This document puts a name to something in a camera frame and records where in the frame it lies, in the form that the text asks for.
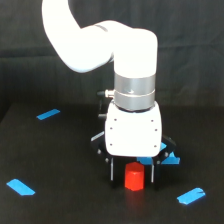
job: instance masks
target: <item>blue object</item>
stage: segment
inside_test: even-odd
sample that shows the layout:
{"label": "blue object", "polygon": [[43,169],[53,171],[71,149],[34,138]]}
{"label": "blue object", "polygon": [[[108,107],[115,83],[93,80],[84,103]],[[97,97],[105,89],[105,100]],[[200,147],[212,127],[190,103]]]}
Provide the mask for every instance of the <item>blue object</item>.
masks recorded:
{"label": "blue object", "polygon": [[22,196],[35,194],[33,190],[31,190],[29,187],[27,187],[25,184],[23,184],[17,179],[11,180],[7,183],[7,185]]}
{"label": "blue object", "polygon": [[46,119],[46,118],[48,118],[48,117],[51,117],[51,116],[53,116],[53,115],[55,115],[55,114],[58,114],[58,113],[60,113],[59,110],[57,110],[57,109],[53,109],[53,110],[51,110],[51,111],[48,111],[48,112],[46,112],[46,113],[44,113],[44,114],[41,114],[41,115],[37,116],[37,118],[38,118],[39,120],[44,120],[44,119]]}
{"label": "blue object", "polygon": [[[166,144],[161,143],[160,151],[166,148]],[[137,161],[143,165],[152,165],[151,157],[137,157]],[[170,153],[169,157],[165,159],[162,164],[165,165],[178,165],[180,164],[180,158],[175,157],[174,153]]]}
{"label": "blue object", "polygon": [[160,146],[160,151],[161,151],[161,150],[163,150],[163,149],[165,149],[165,148],[166,148],[166,144],[161,143],[161,146]]}
{"label": "blue object", "polygon": [[180,203],[188,205],[203,196],[205,196],[205,192],[201,188],[195,188],[186,194],[179,196],[177,199]]}

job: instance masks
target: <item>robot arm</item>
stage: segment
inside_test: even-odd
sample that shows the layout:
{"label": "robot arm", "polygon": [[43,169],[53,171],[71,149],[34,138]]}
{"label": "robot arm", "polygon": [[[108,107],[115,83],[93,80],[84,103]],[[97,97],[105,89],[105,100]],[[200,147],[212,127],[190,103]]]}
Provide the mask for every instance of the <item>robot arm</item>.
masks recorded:
{"label": "robot arm", "polygon": [[114,99],[105,124],[107,151],[157,155],[162,126],[155,102],[156,35],[115,21],[80,28],[68,0],[43,0],[42,15],[51,44],[72,70],[85,73],[114,60]]}
{"label": "robot arm", "polygon": [[62,61],[72,70],[85,73],[113,60],[111,33],[131,29],[117,22],[80,28],[68,0],[43,0],[45,32]]}

